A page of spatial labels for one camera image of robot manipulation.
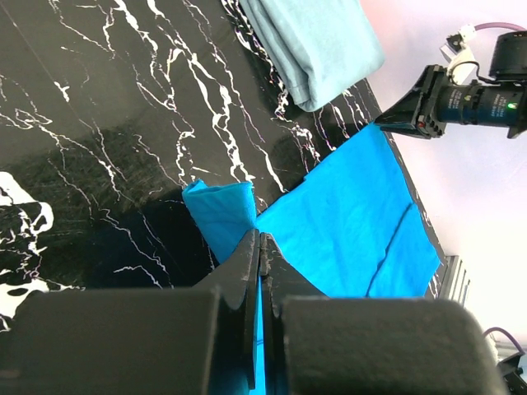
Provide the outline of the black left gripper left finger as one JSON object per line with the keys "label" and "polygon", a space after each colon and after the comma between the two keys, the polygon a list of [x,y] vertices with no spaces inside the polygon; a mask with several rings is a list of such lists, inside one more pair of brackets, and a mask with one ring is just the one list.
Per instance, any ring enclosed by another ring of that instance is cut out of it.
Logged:
{"label": "black left gripper left finger", "polygon": [[1,338],[4,394],[246,394],[260,235],[190,288],[34,296]]}

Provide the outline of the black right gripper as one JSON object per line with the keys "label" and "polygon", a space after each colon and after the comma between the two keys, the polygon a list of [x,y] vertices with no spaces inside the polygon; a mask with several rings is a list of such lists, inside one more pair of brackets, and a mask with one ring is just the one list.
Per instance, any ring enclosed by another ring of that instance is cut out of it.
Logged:
{"label": "black right gripper", "polygon": [[426,66],[410,91],[375,119],[383,131],[440,137],[448,123],[507,128],[509,139],[526,131],[526,74],[497,71],[456,84],[445,67]]}

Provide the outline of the bright blue t-shirt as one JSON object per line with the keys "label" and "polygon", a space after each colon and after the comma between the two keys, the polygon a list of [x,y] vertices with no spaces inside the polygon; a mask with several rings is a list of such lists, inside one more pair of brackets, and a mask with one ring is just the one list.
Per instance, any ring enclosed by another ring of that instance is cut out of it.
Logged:
{"label": "bright blue t-shirt", "polygon": [[425,295],[440,259],[385,134],[368,125],[263,212],[249,182],[183,192],[190,215],[224,263],[249,230],[332,298]]}

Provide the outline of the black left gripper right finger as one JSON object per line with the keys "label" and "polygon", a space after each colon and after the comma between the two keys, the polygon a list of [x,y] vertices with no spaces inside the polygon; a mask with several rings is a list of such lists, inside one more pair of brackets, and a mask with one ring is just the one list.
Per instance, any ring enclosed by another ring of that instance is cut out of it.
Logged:
{"label": "black left gripper right finger", "polygon": [[331,298],[261,237],[269,394],[504,394],[473,316],[449,300]]}

